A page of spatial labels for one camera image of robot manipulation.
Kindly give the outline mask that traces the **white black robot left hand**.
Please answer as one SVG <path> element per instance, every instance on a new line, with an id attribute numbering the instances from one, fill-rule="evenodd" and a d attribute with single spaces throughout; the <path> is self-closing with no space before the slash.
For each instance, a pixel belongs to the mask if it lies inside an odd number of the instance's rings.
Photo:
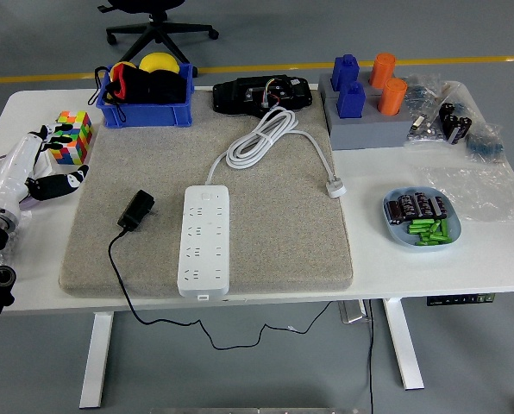
<path id="1" fill-rule="evenodd" d="M 87 165 L 68 174 L 39 179 L 30 177 L 43 151 L 61 149 L 72 141 L 56 133 L 71 129 L 72 125 L 67 123 L 43 125 L 40 131 L 27 133 L 6 155 L 0 167 L 0 212 L 18 210 L 20 202 L 27 196 L 37 201 L 46 201 L 71 194 L 80 187 L 89 171 Z"/>

